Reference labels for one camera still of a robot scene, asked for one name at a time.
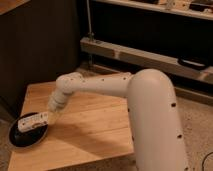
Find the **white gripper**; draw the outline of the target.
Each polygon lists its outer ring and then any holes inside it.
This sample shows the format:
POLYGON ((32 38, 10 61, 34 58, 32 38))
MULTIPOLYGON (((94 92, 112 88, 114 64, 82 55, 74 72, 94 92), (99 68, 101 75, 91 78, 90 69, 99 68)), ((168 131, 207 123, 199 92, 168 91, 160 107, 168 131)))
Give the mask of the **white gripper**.
POLYGON ((54 125, 56 121, 61 116, 61 113, 58 111, 61 111, 65 107, 65 102, 58 102, 54 98, 50 98, 48 102, 48 110, 50 113, 48 114, 48 124, 54 125))

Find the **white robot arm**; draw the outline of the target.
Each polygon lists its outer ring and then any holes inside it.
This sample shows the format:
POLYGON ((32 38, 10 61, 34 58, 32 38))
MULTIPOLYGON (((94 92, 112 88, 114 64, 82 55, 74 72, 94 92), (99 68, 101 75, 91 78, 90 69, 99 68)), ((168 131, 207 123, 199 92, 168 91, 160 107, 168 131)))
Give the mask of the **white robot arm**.
POLYGON ((76 91, 127 100, 137 171, 190 171, 174 86, 163 72, 144 69, 87 78, 65 74, 56 80, 48 110, 62 110, 76 91))

